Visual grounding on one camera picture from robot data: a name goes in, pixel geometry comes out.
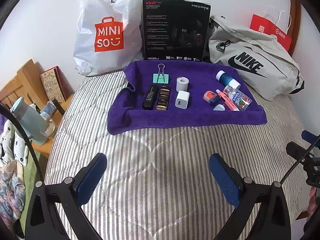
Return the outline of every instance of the black product box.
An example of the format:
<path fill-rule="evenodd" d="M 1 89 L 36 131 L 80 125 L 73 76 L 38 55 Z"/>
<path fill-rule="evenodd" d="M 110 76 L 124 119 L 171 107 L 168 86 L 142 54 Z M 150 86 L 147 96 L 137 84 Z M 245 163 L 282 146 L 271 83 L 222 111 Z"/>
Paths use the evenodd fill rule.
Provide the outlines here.
<path fill-rule="evenodd" d="M 143 0 L 145 59 L 201 61 L 210 9 L 185 0 Z"/>

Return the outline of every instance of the nike swoosh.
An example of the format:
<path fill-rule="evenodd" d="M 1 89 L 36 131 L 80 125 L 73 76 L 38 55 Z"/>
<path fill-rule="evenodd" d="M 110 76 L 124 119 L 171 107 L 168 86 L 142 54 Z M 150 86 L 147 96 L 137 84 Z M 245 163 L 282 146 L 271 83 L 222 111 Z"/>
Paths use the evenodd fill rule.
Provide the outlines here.
<path fill-rule="evenodd" d="M 231 57 L 229 60 L 228 60 L 228 64 L 230 65 L 230 67 L 233 67 L 233 68 L 236 68 L 236 69 L 239 69 L 239 70 L 242 70 L 242 71 L 246 71 L 246 72 L 249 72 L 249 73 L 252 73 L 252 74 L 255 74 L 255 75 L 258 75 L 258 76 L 261 76 L 261 77 L 264 77 L 264 78 L 267 78 L 257 72 L 254 72 L 252 71 L 251 69 L 249 68 L 246 68 L 246 67 L 243 67 L 237 63 L 235 63 L 235 57 L 237 57 L 237 55 Z"/>

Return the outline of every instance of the mattress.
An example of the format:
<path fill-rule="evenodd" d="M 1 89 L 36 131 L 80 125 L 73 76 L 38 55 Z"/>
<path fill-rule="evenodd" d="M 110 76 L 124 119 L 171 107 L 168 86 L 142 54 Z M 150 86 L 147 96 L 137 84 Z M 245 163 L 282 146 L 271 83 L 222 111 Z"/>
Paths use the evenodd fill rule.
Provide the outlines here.
<path fill-rule="evenodd" d="M 303 146 L 303 127 L 290 99 L 280 95 L 266 101 L 253 89 L 267 124 L 148 128 L 110 135 L 108 109 L 126 86 L 122 71 L 83 80 L 59 126 L 45 176 L 46 184 L 60 183 L 96 153 L 107 156 L 107 169 L 82 206 L 103 239 L 214 239 L 233 207 L 208 169 L 209 156 L 219 153 L 241 176 L 271 184 L 294 163 L 286 144 Z M 305 180 L 299 165 L 283 184 L 291 221 L 308 202 Z M 76 239 L 62 206 L 57 207 L 69 237 Z M 258 208 L 256 204 L 241 239 Z"/>

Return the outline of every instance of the white tape roll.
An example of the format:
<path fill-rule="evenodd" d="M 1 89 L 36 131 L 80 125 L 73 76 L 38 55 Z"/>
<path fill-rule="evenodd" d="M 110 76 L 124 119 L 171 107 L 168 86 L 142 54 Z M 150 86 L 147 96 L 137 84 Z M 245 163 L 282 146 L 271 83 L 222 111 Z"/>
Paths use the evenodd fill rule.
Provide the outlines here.
<path fill-rule="evenodd" d="M 189 84 L 189 80 L 185 77 L 178 77 L 177 78 L 177 92 L 179 92 L 180 90 L 182 91 L 187 91 L 188 89 L 188 84 Z"/>

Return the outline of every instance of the wooden headboard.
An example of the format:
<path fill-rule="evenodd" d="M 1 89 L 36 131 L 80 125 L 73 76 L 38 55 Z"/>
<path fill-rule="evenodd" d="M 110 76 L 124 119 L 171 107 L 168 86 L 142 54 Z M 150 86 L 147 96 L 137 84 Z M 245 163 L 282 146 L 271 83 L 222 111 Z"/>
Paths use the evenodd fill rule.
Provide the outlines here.
<path fill-rule="evenodd" d="M 301 3 L 299 0 L 290 0 L 290 15 L 292 21 L 290 28 L 288 29 L 288 35 L 291 37 L 292 40 L 288 53 L 292 57 L 300 30 Z"/>
<path fill-rule="evenodd" d="M 11 108 L 19 97 L 27 104 L 36 103 L 42 109 L 48 100 L 40 79 L 41 70 L 30 59 L 17 71 L 17 75 L 0 91 L 0 102 Z"/>

